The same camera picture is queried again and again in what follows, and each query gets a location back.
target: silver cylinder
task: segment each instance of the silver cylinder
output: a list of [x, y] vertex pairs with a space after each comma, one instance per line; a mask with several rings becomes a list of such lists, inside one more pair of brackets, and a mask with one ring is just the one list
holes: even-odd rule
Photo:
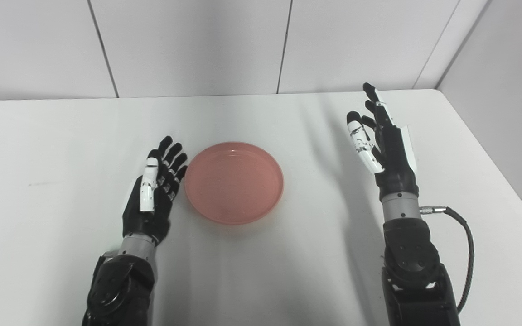
[[418, 197], [410, 192], [395, 192], [382, 198], [384, 221], [401, 217], [422, 218], [418, 206]]
[[149, 257], [154, 254], [154, 241], [151, 237], [142, 233], [126, 235], [122, 240], [118, 254], [131, 254], [132, 256], [149, 260]]

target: pink plate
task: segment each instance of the pink plate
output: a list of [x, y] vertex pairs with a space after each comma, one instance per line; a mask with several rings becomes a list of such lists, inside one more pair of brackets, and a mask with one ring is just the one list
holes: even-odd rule
[[199, 153], [188, 166], [184, 189], [194, 208], [223, 224], [245, 224], [267, 215], [283, 193], [281, 168], [247, 143], [229, 142]]

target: white wall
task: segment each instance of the white wall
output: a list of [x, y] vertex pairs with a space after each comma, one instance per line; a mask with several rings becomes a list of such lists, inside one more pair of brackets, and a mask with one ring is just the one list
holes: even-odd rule
[[0, 0], [0, 100], [114, 97], [86, 0]]
[[[485, 0], [91, 3], [139, 97], [275, 93], [289, 18], [281, 93], [433, 87]], [[0, 0], [0, 99], [114, 95], [87, 0]]]
[[433, 88], [484, 3], [294, 0], [280, 93]]
[[277, 90], [289, 0], [92, 0], [120, 97]]
[[522, 1], [489, 3], [439, 90], [522, 199]]

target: black joint housing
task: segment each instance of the black joint housing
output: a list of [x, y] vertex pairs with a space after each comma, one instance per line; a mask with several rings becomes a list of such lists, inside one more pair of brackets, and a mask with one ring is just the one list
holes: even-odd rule
[[428, 224], [404, 217], [383, 225], [386, 250], [384, 262], [393, 283], [401, 288], [424, 289], [439, 275], [440, 258], [430, 241]]
[[149, 262], [127, 254], [116, 256], [97, 270], [87, 296], [89, 315], [93, 320], [117, 325], [125, 318], [131, 301], [150, 302], [153, 286]]

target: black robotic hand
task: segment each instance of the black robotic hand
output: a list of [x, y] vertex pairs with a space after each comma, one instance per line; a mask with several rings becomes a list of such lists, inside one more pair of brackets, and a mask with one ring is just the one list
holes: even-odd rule
[[151, 237], [155, 245], [158, 245], [168, 234], [172, 201], [178, 193], [180, 182], [187, 170], [187, 166], [183, 165], [187, 160], [187, 155], [182, 153], [182, 145], [180, 143], [170, 145], [172, 145], [172, 138], [166, 136], [160, 142], [158, 149], [151, 150], [148, 155], [149, 158], [152, 157], [158, 161], [154, 188], [154, 211], [140, 210], [143, 176], [139, 176], [122, 214], [122, 236], [142, 233]]
[[[410, 139], [404, 142], [400, 128], [392, 121], [386, 103], [381, 100], [376, 88], [364, 83], [363, 89], [369, 98], [365, 107], [373, 113], [374, 119], [352, 111], [348, 113], [347, 122], [360, 158], [375, 173], [380, 198], [395, 192], [410, 192], [418, 196], [411, 166], [415, 164], [414, 157], [409, 158], [406, 152], [406, 148], [411, 148]], [[373, 129], [375, 143], [364, 126]]]
[[186, 173], [187, 155], [166, 136], [151, 150], [145, 171], [122, 214], [122, 245], [100, 256], [82, 326], [147, 326], [155, 278], [149, 256], [170, 228], [172, 201]]

